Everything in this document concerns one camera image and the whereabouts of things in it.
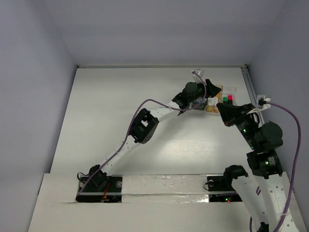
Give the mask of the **pink white marker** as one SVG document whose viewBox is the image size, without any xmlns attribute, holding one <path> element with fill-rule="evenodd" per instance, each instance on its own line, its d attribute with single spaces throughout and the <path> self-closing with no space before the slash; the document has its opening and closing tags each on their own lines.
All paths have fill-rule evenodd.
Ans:
<svg viewBox="0 0 309 232">
<path fill-rule="evenodd" d="M 208 106 L 216 106 L 217 104 L 217 98 L 213 97 L 213 98 L 208 98 Z"/>
</svg>

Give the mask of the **black pink highlighter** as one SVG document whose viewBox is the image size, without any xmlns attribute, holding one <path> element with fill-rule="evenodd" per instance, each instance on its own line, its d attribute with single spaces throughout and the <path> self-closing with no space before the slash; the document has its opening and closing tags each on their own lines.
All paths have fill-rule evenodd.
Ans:
<svg viewBox="0 0 309 232">
<path fill-rule="evenodd" d="M 233 96 L 232 95 L 227 96 L 227 102 L 228 102 L 229 105 L 233 105 Z"/>
</svg>

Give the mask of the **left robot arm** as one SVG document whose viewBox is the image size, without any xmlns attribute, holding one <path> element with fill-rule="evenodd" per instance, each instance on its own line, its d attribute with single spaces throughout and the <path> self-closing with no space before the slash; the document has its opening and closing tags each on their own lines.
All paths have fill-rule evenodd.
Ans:
<svg viewBox="0 0 309 232">
<path fill-rule="evenodd" d="M 97 191 L 105 189 L 107 177 L 112 175 L 113 168 L 120 164 L 136 147 L 149 142 L 160 122 L 192 110 L 190 107 L 192 102 L 199 98 L 206 100 L 215 97 L 220 91 L 219 87 L 206 79 L 204 82 L 187 83 L 182 92 L 177 94 L 168 104 L 162 104 L 152 99 L 145 100 L 142 105 L 147 102 L 154 102 L 159 104 L 160 107 L 154 110 L 138 107 L 120 147 L 109 155 L 103 163 L 97 164 L 89 170 L 89 178 L 85 183 L 90 183 L 91 187 Z"/>
</svg>

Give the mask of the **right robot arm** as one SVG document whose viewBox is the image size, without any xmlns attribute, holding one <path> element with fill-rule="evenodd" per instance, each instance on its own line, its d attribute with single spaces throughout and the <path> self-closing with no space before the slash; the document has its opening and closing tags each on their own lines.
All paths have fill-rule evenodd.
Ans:
<svg viewBox="0 0 309 232">
<path fill-rule="evenodd" d="M 289 210 L 291 195 L 285 194 L 283 168 L 276 153 L 276 148 L 283 144 L 282 130 L 273 122 L 260 126 L 251 116 L 270 106 L 269 99 L 261 99 L 259 107 L 251 103 L 242 106 L 217 104 L 224 125 L 236 126 L 251 148 L 247 162 L 259 189 L 252 186 L 241 165 L 227 167 L 222 184 L 241 197 L 258 232 L 296 232 L 298 228 Z"/>
</svg>

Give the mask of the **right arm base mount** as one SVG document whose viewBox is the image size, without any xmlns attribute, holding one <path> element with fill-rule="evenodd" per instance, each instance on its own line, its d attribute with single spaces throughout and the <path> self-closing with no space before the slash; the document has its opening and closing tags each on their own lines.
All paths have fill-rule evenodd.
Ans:
<svg viewBox="0 0 309 232">
<path fill-rule="evenodd" d="M 209 202 L 241 202 L 241 197 L 232 187 L 232 181 L 240 176 L 248 177 L 248 173 L 241 165 L 231 165 L 225 168 L 222 175 L 208 176 L 203 188 L 208 191 Z"/>
</svg>

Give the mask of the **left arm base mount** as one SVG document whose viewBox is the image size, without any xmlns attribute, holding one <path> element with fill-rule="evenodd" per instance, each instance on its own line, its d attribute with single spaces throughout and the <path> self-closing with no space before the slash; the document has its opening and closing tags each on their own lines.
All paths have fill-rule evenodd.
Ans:
<svg viewBox="0 0 309 232">
<path fill-rule="evenodd" d="M 88 174 L 79 172 L 77 179 L 79 188 L 75 200 L 79 203 L 121 203 L 122 202 L 122 176 L 107 176 L 102 170 L 91 178 L 86 184 L 88 178 L 98 170 L 100 165 L 90 168 Z"/>
</svg>

